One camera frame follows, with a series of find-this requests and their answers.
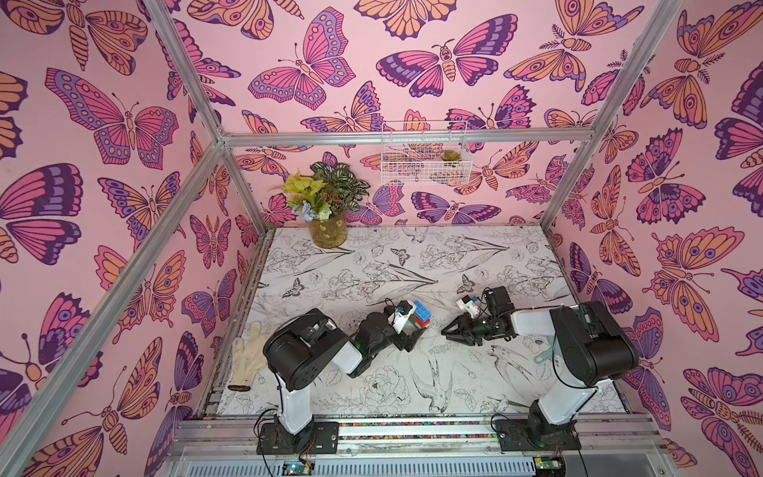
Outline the blue lego brick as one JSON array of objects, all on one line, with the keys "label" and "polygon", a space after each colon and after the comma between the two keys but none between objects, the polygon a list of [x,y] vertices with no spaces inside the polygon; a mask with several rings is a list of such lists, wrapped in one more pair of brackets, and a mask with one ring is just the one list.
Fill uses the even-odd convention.
[{"label": "blue lego brick", "polygon": [[414,305],[415,305],[414,316],[418,315],[419,317],[423,319],[429,318],[431,320],[431,312],[423,303],[421,303],[418,300],[415,300]]}]

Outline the red lego brick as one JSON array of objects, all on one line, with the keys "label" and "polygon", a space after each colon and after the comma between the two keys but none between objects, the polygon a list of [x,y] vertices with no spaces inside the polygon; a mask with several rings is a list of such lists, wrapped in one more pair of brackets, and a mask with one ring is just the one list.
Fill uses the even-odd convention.
[{"label": "red lego brick", "polygon": [[429,326],[431,322],[429,318],[423,319],[419,317],[418,315],[415,315],[412,319],[413,319],[413,324],[417,326],[418,328],[426,328]]}]

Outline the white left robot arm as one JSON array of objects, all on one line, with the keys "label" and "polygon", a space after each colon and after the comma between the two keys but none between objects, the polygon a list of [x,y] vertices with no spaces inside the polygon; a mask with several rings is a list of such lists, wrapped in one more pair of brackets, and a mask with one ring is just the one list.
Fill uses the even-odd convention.
[{"label": "white left robot arm", "polygon": [[313,382],[331,365],[357,378],[381,352],[391,347],[411,351],[430,318],[420,302],[401,300],[370,313],[352,335],[317,308],[281,326],[263,346],[268,370],[276,377],[280,406],[274,421],[256,426],[258,454],[335,454],[339,423],[316,421]]}]

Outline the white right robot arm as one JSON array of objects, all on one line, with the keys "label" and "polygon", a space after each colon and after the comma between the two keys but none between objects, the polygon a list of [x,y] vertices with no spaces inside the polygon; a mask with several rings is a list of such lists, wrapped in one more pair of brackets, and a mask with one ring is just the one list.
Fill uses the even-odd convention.
[{"label": "white right robot arm", "polygon": [[605,385],[637,368],[639,352],[597,301],[572,306],[518,308],[504,286],[487,288],[480,299],[464,296],[462,313],[441,330],[450,341],[480,346],[525,336],[550,338],[556,382],[533,401],[524,421],[494,415],[491,427],[502,451],[580,450],[576,417]]}]

